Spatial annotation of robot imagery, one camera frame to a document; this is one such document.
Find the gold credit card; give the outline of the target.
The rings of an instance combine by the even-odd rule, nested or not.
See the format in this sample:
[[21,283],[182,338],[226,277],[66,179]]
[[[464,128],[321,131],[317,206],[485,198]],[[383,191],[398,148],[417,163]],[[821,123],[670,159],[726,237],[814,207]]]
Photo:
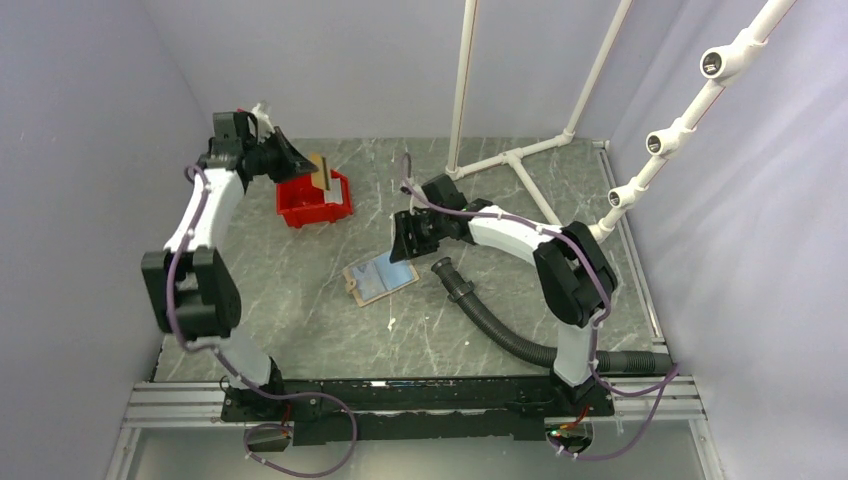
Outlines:
[[315,166],[315,171],[311,174],[312,186],[322,191],[330,191],[331,175],[326,158],[321,154],[312,153],[309,160]]

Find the red plastic bin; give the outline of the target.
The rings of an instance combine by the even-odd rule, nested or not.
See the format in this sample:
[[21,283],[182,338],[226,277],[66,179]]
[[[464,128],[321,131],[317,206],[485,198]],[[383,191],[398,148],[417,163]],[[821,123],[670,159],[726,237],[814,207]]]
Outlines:
[[335,223],[354,213],[348,178],[335,170],[331,170],[330,175],[331,178],[341,179],[344,193],[342,205],[326,204],[324,191],[314,188],[307,177],[276,185],[276,212],[287,226],[299,229],[309,224]]

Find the tan leather card holder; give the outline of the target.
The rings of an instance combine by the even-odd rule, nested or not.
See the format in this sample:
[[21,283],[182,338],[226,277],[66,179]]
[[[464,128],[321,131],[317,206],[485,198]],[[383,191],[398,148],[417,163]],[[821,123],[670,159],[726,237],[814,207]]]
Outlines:
[[346,267],[342,275],[347,293],[359,307],[374,303],[420,279],[408,260],[392,263],[389,252]]

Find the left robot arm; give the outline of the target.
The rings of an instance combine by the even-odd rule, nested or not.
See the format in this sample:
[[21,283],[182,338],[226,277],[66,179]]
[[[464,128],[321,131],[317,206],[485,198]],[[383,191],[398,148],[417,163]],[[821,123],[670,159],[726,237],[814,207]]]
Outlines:
[[282,184],[316,170],[273,124],[265,103],[214,114],[206,151],[184,170],[192,185],[185,213],[164,246],[141,261],[160,330],[188,354],[213,356],[232,391],[247,395],[264,420],[285,411],[288,394],[275,361],[239,329],[241,296],[219,246],[255,178]]

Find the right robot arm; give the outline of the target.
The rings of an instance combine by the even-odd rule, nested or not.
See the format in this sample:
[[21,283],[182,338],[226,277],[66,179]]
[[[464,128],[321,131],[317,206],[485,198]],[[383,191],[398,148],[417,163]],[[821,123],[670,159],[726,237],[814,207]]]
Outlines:
[[548,309],[559,320],[552,372],[562,381],[551,388],[557,411],[574,415],[585,407],[585,384],[599,371],[598,330],[611,310],[618,280],[589,227],[534,222],[487,201],[462,210],[431,205],[392,215],[390,261],[411,260],[439,249],[445,238],[491,247],[536,269]]

